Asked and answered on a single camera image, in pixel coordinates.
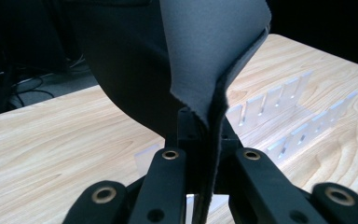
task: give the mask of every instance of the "floor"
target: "floor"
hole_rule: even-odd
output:
[[[20,81],[15,84],[17,88],[10,98],[10,103],[12,109],[16,109],[95,85],[98,85],[98,82],[83,60],[72,65],[68,73],[41,74]]]

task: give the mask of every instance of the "wooden table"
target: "wooden table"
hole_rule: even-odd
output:
[[[270,35],[229,88],[230,104],[309,70],[300,103],[316,112],[358,91],[358,64]],[[0,223],[61,223],[93,183],[137,179],[134,153],[162,141],[98,86],[0,115]],[[358,95],[330,134],[281,169],[305,190],[332,181],[358,192]],[[233,221],[223,206],[209,222]]]

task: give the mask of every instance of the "black fabric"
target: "black fabric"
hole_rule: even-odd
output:
[[[69,0],[77,40],[94,76],[125,113],[162,136],[188,106],[205,145],[193,222],[205,222],[220,154],[226,90],[266,38],[262,0],[161,0],[108,7]]]

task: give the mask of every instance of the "light wood grain surface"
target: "light wood grain surface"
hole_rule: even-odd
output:
[[[243,104],[309,70],[300,103],[315,112],[358,91],[358,64],[270,35],[229,88],[229,102]],[[100,87],[0,115],[0,223],[61,223],[93,183],[136,180],[133,154],[162,141],[116,108]],[[308,191],[332,181],[358,192],[358,95],[327,136],[281,169]],[[233,221],[223,206],[209,222]]]

